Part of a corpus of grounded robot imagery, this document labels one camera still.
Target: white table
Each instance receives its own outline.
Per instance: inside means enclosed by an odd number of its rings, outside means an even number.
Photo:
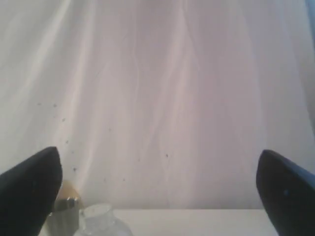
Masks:
[[[131,227],[134,236],[277,236],[264,210],[114,212]]]

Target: glass jar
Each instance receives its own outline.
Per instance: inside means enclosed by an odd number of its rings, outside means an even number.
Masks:
[[[98,204],[80,210],[74,236],[132,236],[130,228],[114,216],[110,205]]]

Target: white surface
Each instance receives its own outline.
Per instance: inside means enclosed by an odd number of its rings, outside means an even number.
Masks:
[[[134,236],[277,236],[264,210],[116,210],[115,215]]]
[[[1,1],[0,171],[54,145],[87,205],[261,207],[264,148],[315,172],[302,2]]]

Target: white fabric backdrop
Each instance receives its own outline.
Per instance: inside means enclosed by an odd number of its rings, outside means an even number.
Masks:
[[[261,207],[264,148],[315,172],[314,68],[303,1],[2,1],[0,171],[56,145],[86,204]]]

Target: clear glass jar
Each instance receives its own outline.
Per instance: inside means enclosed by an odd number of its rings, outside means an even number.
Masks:
[[[80,210],[74,236],[132,236],[130,228],[114,216],[110,205],[98,204]]]

